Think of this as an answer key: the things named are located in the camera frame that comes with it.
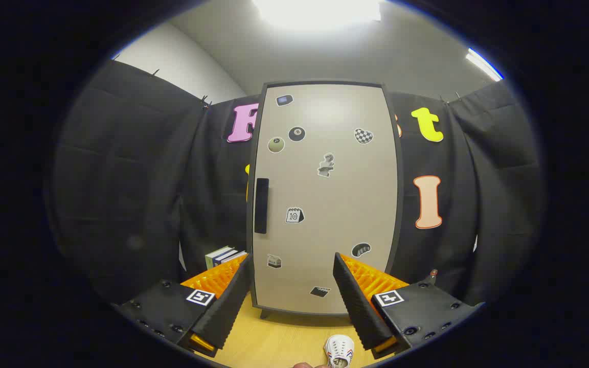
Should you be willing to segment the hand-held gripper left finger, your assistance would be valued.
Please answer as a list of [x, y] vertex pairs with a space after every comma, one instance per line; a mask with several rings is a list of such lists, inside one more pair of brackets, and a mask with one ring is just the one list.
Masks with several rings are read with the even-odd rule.
[[248, 294], [252, 261], [243, 254], [184, 282], [159, 280], [115, 310], [161, 340], [213, 358]]

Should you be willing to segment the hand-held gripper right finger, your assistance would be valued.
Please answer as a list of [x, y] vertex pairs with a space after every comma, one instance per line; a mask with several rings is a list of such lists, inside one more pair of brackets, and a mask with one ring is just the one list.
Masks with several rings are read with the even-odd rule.
[[468, 304], [440, 289], [437, 274], [434, 269], [409, 284], [339, 253], [332, 270], [358, 338], [376, 359], [418, 350], [484, 308], [484, 302]]

